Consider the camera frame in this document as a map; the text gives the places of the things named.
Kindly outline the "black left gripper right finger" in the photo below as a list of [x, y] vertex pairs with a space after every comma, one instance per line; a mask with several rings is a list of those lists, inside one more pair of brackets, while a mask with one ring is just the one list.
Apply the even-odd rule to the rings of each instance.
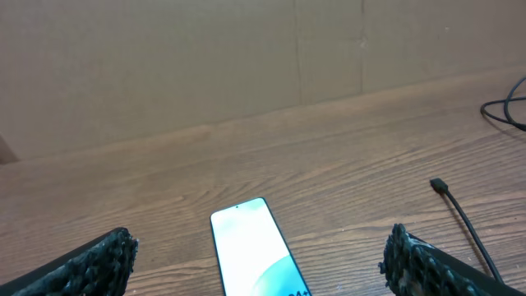
[[395, 224], [386, 240], [380, 273], [403, 296], [525, 296]]

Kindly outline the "Galaxy S24+ smartphone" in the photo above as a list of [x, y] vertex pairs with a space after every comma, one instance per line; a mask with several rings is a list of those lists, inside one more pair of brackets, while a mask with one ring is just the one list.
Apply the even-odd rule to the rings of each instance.
[[226, 296], [311, 296], [265, 198], [210, 215]]

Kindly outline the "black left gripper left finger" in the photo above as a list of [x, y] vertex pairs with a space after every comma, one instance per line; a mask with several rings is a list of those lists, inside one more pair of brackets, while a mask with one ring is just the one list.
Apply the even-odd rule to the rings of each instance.
[[1, 285], [2, 295], [123, 296], [139, 240], [123, 227]]

